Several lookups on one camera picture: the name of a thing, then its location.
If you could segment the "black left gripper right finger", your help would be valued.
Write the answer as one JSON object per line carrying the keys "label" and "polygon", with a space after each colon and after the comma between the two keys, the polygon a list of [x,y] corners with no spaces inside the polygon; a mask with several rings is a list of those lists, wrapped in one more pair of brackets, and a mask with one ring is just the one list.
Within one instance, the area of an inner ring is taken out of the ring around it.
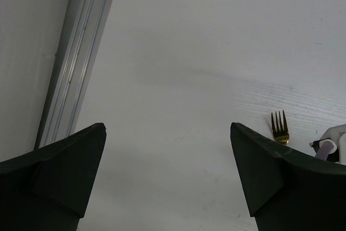
{"label": "black left gripper right finger", "polygon": [[345,166],[279,144],[241,123],[231,146],[258,230],[345,230]]}

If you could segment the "aluminium rail frame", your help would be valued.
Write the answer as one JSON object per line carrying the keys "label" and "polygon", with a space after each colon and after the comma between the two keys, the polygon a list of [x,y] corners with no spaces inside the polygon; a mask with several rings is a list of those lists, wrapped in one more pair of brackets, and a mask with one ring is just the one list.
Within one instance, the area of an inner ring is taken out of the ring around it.
{"label": "aluminium rail frame", "polygon": [[89,84],[112,0],[69,0],[35,148],[71,135]]}

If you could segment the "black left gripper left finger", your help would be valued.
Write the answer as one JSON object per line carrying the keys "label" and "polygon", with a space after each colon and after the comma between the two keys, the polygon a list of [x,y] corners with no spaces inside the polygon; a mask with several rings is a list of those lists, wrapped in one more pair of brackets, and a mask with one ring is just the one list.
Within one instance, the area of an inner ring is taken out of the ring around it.
{"label": "black left gripper left finger", "polygon": [[76,230],[105,141],[105,125],[95,123],[1,162],[1,230]]}

